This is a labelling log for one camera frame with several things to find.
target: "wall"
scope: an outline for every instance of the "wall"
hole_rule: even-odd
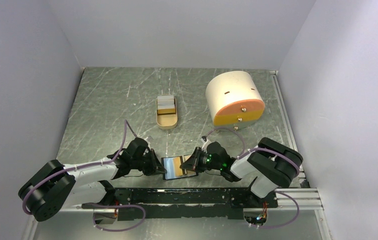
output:
[[[0,239],[20,239],[19,188],[56,157],[81,68],[43,0],[0,1]]]
[[[279,80],[334,239],[378,239],[378,0],[318,0]]]
[[[50,0],[82,66],[280,67],[315,0]]]

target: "beige tray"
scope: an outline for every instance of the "beige tray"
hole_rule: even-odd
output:
[[[176,106],[175,113],[158,114],[158,101],[156,102],[156,123],[160,129],[173,129],[177,126],[177,100],[174,98],[174,105]]]

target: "gray marble surface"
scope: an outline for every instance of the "gray marble surface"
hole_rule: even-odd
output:
[[[152,136],[151,147],[158,158],[191,154],[201,146],[200,137],[213,128],[208,111],[205,89],[208,82],[221,73],[239,69],[213,68],[141,68],[87,67],[75,98],[57,159],[65,164],[95,161],[114,153],[123,138],[123,123],[127,119],[141,138]],[[266,110],[248,128],[239,130],[248,148],[269,137],[289,145],[277,95],[267,70],[247,70],[261,94]],[[161,130],[156,124],[155,100],[158,95],[173,94],[177,99],[178,125]],[[126,143],[133,139],[127,133]],[[216,132],[210,136],[231,156],[242,149],[239,139],[231,132]],[[140,175],[132,170],[130,175]],[[228,182],[221,176],[199,174],[196,177],[163,180],[162,175],[126,177],[111,181],[115,187],[190,188],[247,187],[255,176],[239,182]],[[291,187],[299,187],[294,179]]]

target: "purple cable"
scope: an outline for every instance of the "purple cable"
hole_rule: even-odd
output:
[[[243,140],[243,137],[238,134],[236,131],[232,130],[231,128],[228,128],[228,127],[223,127],[223,126],[218,126],[218,127],[215,127],[214,129],[212,129],[211,131],[209,131],[205,136],[209,136],[212,132],[218,130],[218,129],[225,129],[225,130],[229,130],[230,132],[234,133],[236,136],[239,137],[240,141],[242,141],[242,144],[243,144],[243,150],[241,153],[239,153],[239,156],[242,155],[245,150],[246,150],[246,143],[245,143],[245,140]]]
[[[143,217],[142,219],[136,223],[135,225],[129,227],[129,228],[124,228],[124,229],[107,229],[107,228],[102,228],[102,227],[99,227],[97,224],[96,224],[96,221],[95,221],[95,215],[93,215],[93,226],[101,231],[105,231],[105,232],[123,232],[123,231],[128,231],[128,230],[132,230],[136,227],[138,227],[140,224],[143,223],[143,221],[145,221],[145,218],[146,218],[146,211],[143,207],[141,206],[138,206],[138,205],[118,205],[118,206],[105,206],[105,205],[99,205],[99,204],[96,204],[96,203],[90,203],[90,205],[94,206],[94,207],[98,207],[98,208],[105,208],[105,209],[122,209],[122,208],[138,208],[140,210],[142,210],[143,212]]]
[[[299,213],[301,212],[301,210],[299,209],[298,202],[293,197],[291,197],[291,196],[289,196],[289,195],[287,195],[287,194],[285,194],[283,192],[278,192],[278,191],[274,191],[274,192],[277,193],[277,194],[281,194],[283,196],[286,196],[286,197],[290,198],[290,200],[292,200],[295,203],[295,205],[296,205],[296,215],[292,219],[290,219],[289,221],[287,221],[287,222],[285,222],[283,224],[274,225],[274,226],[260,226],[259,227],[260,229],[277,229],[277,228],[281,228],[281,227],[287,226],[287,225],[293,223],[298,218]]]
[[[240,155],[238,159],[242,159],[242,158],[246,157],[248,154],[250,154],[252,152],[256,152],[256,151],[267,152],[267,153],[274,154],[278,157],[281,157],[282,159],[284,159],[286,162],[290,163],[290,165],[292,165],[296,169],[296,176],[295,177],[297,177],[299,175],[300,170],[299,170],[299,166],[296,165],[296,163],[294,163],[292,160],[290,160],[288,157],[284,156],[283,154],[278,153],[278,152],[273,151],[273,150],[270,150],[270,149],[267,149],[267,148],[255,147],[255,148],[251,149],[250,151],[247,151],[244,154]]]
[[[119,150],[117,151],[117,153],[115,154],[115,156],[109,160],[109,161],[105,161],[105,162],[90,162],[90,163],[87,163],[87,164],[84,164],[84,165],[80,165],[77,167],[77,169],[84,169],[84,168],[88,168],[88,167],[91,167],[91,166],[97,166],[97,165],[101,165],[101,164],[110,164],[112,163],[114,160],[117,159],[118,155],[120,154],[123,146],[124,146],[124,143],[125,143],[125,135],[127,134],[127,126],[128,128],[130,128],[130,131],[133,133],[134,137],[136,138],[137,135],[136,133],[134,133],[133,129],[131,128],[130,124],[128,124],[128,121],[127,120],[124,120],[124,136],[123,136],[123,140],[122,140],[122,143],[121,143],[121,146],[119,148]],[[28,193],[25,195],[24,199],[22,200],[22,210],[28,214],[28,215],[31,215],[31,212],[29,210],[27,210],[27,206],[26,206],[26,203],[27,203],[27,200],[28,198],[30,197],[30,195],[36,190],[38,189],[40,186],[42,186],[45,182],[51,180],[52,178],[60,175],[60,174],[63,174],[63,173],[66,173],[68,171],[71,171],[71,170],[75,170],[76,168],[75,167],[69,167],[69,168],[66,168],[66,169],[63,169],[59,172],[56,172],[50,176],[48,176],[47,178],[43,179],[42,181],[40,181],[38,184],[36,184],[36,186],[34,186],[32,189],[30,189],[30,191],[28,191]]]

